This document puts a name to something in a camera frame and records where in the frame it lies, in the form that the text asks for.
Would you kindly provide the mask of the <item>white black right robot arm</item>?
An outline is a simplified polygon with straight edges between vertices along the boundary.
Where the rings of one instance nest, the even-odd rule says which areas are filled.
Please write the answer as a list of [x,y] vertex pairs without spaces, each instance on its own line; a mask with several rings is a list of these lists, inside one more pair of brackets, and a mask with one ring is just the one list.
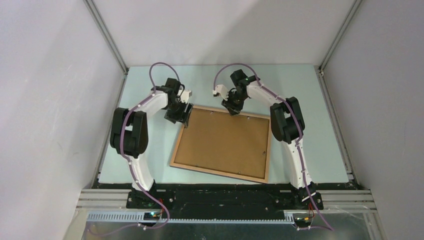
[[291,204],[304,209],[311,202],[313,183],[307,169],[303,150],[305,121],[299,100],[296,97],[282,98],[266,87],[255,75],[247,76],[243,70],[234,71],[230,78],[234,85],[228,89],[223,84],[213,83],[212,94],[222,97],[221,105],[230,115],[241,113],[247,99],[263,103],[269,109],[270,129],[273,137],[285,147],[291,170],[290,184],[298,191],[291,194]]

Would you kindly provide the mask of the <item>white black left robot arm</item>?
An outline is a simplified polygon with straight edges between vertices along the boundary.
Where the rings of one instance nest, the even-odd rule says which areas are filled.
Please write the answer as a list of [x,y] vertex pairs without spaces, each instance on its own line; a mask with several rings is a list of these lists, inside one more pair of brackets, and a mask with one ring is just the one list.
[[158,202],[158,194],[150,190],[155,180],[145,154],[149,144],[148,120],[164,110],[167,121],[188,127],[194,107],[189,102],[192,94],[177,79],[168,78],[165,85],[153,87],[149,95],[133,108],[118,107],[113,112],[110,146],[126,159],[132,187],[142,191],[138,201],[145,208],[153,208]]

